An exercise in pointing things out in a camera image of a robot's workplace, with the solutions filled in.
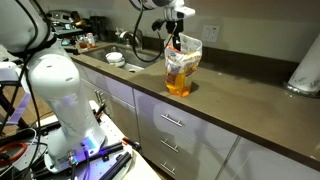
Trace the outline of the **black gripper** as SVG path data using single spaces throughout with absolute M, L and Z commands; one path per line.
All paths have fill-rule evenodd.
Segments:
M 181 48 L 179 34 L 184 30 L 184 23 L 182 20 L 167 21 L 166 22 L 167 33 L 171 36 L 172 45 L 179 50 Z

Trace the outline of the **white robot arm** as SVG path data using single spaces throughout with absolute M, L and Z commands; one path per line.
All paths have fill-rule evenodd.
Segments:
M 38 14 L 40 7 L 29 0 L 0 0 L 0 44 L 21 58 L 28 74 L 13 62 L 3 62 L 0 80 L 19 82 L 25 99 L 35 92 L 56 115 L 60 128 L 49 135 L 45 165 L 61 172 L 96 155 L 107 140 L 81 86 L 79 71 L 51 33 L 50 24 Z

